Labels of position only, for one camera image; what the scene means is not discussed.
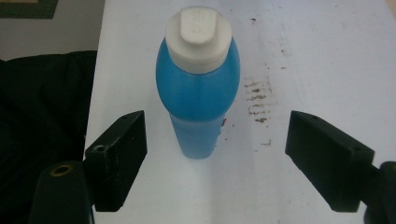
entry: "black cloth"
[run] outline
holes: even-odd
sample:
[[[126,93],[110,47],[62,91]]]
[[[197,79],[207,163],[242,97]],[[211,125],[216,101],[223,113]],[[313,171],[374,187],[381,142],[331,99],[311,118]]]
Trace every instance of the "black cloth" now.
[[[96,51],[0,60],[0,223],[27,223],[41,171],[82,161]]]

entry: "plastic bottle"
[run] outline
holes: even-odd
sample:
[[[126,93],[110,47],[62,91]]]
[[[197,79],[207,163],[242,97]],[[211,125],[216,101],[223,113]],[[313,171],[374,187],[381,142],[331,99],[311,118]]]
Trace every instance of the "plastic bottle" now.
[[[166,26],[157,89],[188,158],[209,157],[239,86],[238,49],[215,9],[182,8]]]

